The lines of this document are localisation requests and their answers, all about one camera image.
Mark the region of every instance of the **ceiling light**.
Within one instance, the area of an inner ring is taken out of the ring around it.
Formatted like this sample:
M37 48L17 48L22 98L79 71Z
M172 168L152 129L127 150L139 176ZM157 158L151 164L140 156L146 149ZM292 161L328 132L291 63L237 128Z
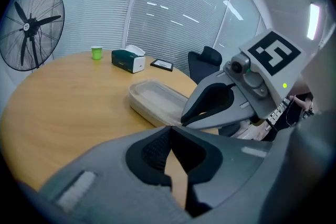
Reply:
M182 25L183 26L183 24L180 24L180 23L178 23L178 22L175 22L174 20L170 20L172 23L175 23L175 24L178 24L178 25Z
M228 8L231 10L231 12L238 18L238 20L244 20L244 19L241 17L241 15L239 14L239 12L238 12L235 8L232 7L231 3L229 3L229 4L227 5L227 3L228 3L227 0L224 0L223 3L224 3L226 6L228 6Z
M310 19L309 19L307 37L311 40L313 40L315 37L317 24L319 21L319 15L320 15L320 7L314 4L310 4Z
M184 17L186 17L186 18L188 18L188 19L190 19L190 20L193 20L194 22L197 22L197 23L199 23L199 21L198 21L198 20L195 20L195 19L193 19L192 17L186 16L185 14L183 14L183 16L184 16Z

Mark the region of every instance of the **fan guard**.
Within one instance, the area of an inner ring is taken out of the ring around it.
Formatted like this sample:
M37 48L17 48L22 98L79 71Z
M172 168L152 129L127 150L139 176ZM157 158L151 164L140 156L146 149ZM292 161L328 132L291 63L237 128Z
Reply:
M0 26L0 53L11 68L39 68L55 50L64 26L62 0L12 0Z

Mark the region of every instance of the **wooden tabletop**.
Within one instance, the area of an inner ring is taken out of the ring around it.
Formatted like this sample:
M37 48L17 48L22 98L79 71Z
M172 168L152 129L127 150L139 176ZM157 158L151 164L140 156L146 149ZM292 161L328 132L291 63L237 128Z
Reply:
M128 88L158 79L189 97L196 84L176 68L151 67L131 74L111 64L111 51L99 61L91 52L52 61L29 75L14 91L1 121L2 152L15 178L38 190L57 170L91 147L154 126L130 108ZM173 196L184 206L187 177L170 154L166 173Z

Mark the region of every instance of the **office chair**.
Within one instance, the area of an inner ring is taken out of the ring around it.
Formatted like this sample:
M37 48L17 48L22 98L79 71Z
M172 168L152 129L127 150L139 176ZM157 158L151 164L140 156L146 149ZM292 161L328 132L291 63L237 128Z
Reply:
M196 84L199 84L202 79L219 70L222 55L217 50L205 46L202 54L190 51L188 53L188 63L190 78Z

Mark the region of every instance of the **white sticker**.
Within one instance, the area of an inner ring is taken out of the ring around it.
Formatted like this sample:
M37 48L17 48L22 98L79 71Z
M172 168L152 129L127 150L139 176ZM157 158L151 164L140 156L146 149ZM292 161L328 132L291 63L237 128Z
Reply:
M241 109L244 109L244 108L248 107L249 105L250 105L249 102L245 102L244 104L241 104L241 105L240 105L240 108L241 108Z
M251 148L251 147L247 147L247 146L244 146L241 149L241 151L246 153L246 154L254 155L254 156L257 156L257 157L261 157L261 158L265 158L266 155L267 155L266 151L257 150L255 148Z
M80 177L62 194L56 202L64 212L71 212L76 204L92 185L96 175L85 171Z
M158 65L158 66L161 66L161 67L169 68L169 69L172 68L172 64L171 63L164 62L164 61L161 61L161 60L157 60L155 62L155 64Z

